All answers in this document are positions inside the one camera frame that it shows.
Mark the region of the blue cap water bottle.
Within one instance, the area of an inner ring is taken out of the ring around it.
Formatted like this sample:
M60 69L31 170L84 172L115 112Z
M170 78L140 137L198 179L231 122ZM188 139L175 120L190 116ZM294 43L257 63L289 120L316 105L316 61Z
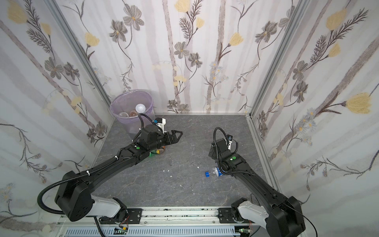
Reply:
M223 176L223 174L220 172L218 167L214 167L209 171L205 172L205 177L220 177Z

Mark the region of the white bottle red cap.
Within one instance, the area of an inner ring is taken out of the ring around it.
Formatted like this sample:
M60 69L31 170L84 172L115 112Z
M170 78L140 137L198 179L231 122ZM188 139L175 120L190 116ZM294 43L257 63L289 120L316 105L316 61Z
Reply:
M135 110L136 110L137 113L143 114L147 110L147 108L146 108L146 106L144 104L140 103L140 104L136 105Z

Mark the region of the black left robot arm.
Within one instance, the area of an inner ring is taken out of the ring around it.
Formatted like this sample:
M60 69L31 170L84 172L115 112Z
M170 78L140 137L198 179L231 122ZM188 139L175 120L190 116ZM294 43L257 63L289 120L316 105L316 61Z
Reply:
M122 209L119 201L114 198L96 198L92 193L116 174L148 158L151 152L176 144L183 136L183 132L178 130L164 131L162 118L148 119L148 124L144 124L144 118L148 116L138 114L141 127L131 144L93 168L79 173L66 173L61 181L47 186L39 193L38 206L52 214L66 215L72 222L96 216L97 211L101 216L117 216Z

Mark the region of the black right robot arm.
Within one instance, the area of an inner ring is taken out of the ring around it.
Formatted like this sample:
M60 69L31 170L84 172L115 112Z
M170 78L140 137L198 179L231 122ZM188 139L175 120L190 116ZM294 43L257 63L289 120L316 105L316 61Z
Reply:
M229 149L230 136L220 127L213 131L212 148L209 157L217 162L220 173L239 180L260 205L245 200L239 203L236 211L242 219L249 220L266 229L271 237L297 237L306 230L300 201L295 197L286 197L268 184L237 153L238 149Z

